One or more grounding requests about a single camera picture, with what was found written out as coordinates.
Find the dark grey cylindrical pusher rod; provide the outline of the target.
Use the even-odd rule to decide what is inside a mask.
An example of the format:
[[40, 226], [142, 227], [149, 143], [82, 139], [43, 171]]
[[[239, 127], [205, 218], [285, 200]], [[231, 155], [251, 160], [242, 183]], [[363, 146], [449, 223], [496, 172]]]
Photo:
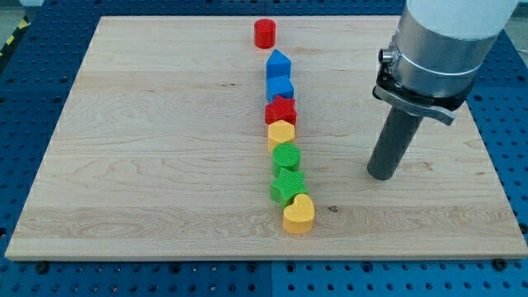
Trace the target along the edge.
[[373, 178], [384, 181], [393, 176], [422, 120], [421, 116], [391, 108], [367, 164]]

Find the black silver tool clamp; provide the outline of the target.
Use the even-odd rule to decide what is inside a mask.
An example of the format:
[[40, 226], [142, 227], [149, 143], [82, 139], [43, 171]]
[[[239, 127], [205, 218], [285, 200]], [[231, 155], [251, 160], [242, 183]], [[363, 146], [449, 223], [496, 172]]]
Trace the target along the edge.
[[455, 110], [464, 103], [473, 85], [472, 82], [461, 93], [450, 97], [424, 96], [400, 86], [389, 73], [388, 66], [381, 65], [372, 94], [411, 116], [428, 117], [451, 125], [456, 117]]

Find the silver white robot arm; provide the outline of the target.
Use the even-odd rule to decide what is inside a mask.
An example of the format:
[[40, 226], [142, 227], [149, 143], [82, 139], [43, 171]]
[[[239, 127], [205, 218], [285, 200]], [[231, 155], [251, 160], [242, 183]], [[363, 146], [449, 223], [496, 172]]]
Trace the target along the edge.
[[451, 125], [518, 0], [407, 0], [378, 54], [373, 96], [391, 109], [367, 164], [375, 179], [397, 169], [424, 118]]

